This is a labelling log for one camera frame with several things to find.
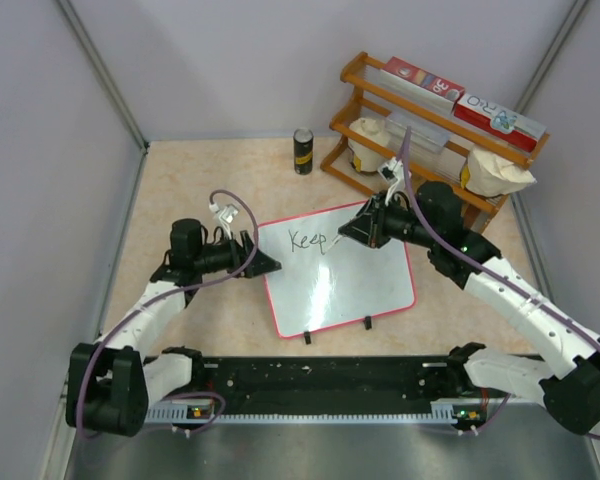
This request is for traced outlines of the pink framed whiteboard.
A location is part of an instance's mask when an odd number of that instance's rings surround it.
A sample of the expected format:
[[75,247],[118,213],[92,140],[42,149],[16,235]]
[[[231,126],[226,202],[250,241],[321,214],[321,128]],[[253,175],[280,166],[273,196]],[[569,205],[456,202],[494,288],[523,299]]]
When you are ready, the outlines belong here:
[[410,309],[417,302],[407,246],[332,241],[362,201],[265,222],[259,249],[281,263],[265,276],[278,335],[293,338]]

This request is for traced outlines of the white marker pen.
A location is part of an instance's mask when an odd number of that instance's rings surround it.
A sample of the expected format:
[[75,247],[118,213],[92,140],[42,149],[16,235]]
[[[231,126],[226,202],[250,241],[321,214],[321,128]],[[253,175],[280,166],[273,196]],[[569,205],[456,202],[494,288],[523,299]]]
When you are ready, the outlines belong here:
[[341,239],[342,239],[341,235],[336,235],[336,237],[331,241],[331,243],[327,247],[325,253],[330,251],[334,246],[336,246]]

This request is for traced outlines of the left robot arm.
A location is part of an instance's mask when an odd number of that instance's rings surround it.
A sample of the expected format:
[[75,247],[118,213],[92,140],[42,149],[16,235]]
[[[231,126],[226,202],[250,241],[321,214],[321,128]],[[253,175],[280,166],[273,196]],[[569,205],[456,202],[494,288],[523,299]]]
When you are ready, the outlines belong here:
[[80,343],[69,361],[68,426],[97,433],[135,436],[151,407],[179,390],[196,396],[207,374],[199,351],[169,347],[147,357],[168,324],[206,287],[207,274],[255,278],[281,270],[247,231],[211,243],[196,219],[172,224],[170,247],[126,316],[93,343]]

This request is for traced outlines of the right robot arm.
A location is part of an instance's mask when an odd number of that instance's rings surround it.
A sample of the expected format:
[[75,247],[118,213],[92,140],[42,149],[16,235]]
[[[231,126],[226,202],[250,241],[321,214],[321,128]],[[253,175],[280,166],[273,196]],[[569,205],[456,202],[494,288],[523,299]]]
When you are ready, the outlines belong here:
[[449,185],[427,181],[416,192],[373,195],[338,233],[372,249],[391,240],[425,248],[438,273],[494,308],[540,356],[479,343],[457,347],[446,372],[454,393],[499,390],[540,405],[571,433],[591,435],[600,423],[600,334],[526,282],[495,245],[465,226],[461,209]]

